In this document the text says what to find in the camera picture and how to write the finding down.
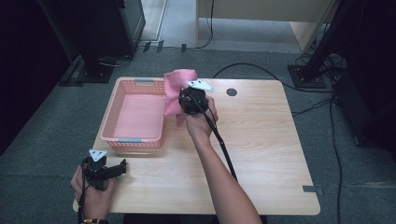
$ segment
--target wooden table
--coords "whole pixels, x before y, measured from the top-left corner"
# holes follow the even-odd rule
[[[320,211],[304,153],[280,82],[206,79],[214,87],[219,133],[225,141],[240,185],[261,215],[316,215]],[[226,91],[233,88],[235,96]],[[224,160],[216,137],[212,145]],[[107,165],[124,157],[96,137],[93,148],[109,151]],[[185,124],[165,119],[163,147],[127,158],[127,174],[118,178],[111,212],[215,214],[204,170]]]
[[[308,51],[323,22],[330,22],[339,0],[216,0],[214,19],[289,21],[302,51]],[[212,0],[196,0],[195,45],[199,19],[210,18]]]

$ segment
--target gray carpet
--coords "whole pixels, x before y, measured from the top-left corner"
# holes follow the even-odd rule
[[[287,70],[298,54],[163,49],[141,50],[127,65],[116,68],[108,84],[82,88],[55,87],[15,141],[0,158],[0,223],[76,223],[69,181],[92,146],[118,77],[162,77],[178,68],[195,69],[199,77],[212,77],[231,63],[255,63],[291,84]],[[262,70],[235,66],[218,78],[273,79]],[[331,98],[330,93],[306,93],[285,88],[291,111],[301,111]],[[396,220],[396,164],[379,148],[360,148],[343,111],[333,106],[335,137],[344,171],[341,196],[342,223],[394,223]],[[274,223],[336,223],[338,165],[332,147],[329,106],[295,118],[314,184],[321,185],[321,212],[317,216],[269,216]],[[111,214],[121,223],[122,214]],[[185,223],[210,218],[184,217]]]

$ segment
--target pink plastic basket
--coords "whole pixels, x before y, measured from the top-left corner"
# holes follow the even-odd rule
[[[159,148],[163,136],[162,78],[120,77],[107,106],[101,139],[114,148]]]

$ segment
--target human arm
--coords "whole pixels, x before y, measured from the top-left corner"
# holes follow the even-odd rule
[[[212,122],[218,119],[214,100],[207,97],[206,114]],[[232,177],[210,143],[211,128],[203,115],[188,115],[187,128],[198,152],[220,223],[262,223],[253,203]]]
[[[75,198],[77,202],[82,193],[82,168],[79,166],[75,171],[70,185],[75,191]],[[89,184],[85,180],[85,186],[88,187]],[[105,191],[97,190],[94,187],[88,187],[85,190],[85,200],[84,200],[84,217],[85,218],[96,218],[106,219],[106,216],[110,210],[111,199],[113,196],[114,189],[116,187],[116,178],[111,178],[108,180],[108,186]]]

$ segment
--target forearm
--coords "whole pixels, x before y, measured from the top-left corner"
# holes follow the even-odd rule
[[[262,223],[253,203],[227,170],[208,139],[195,139],[220,223]]]

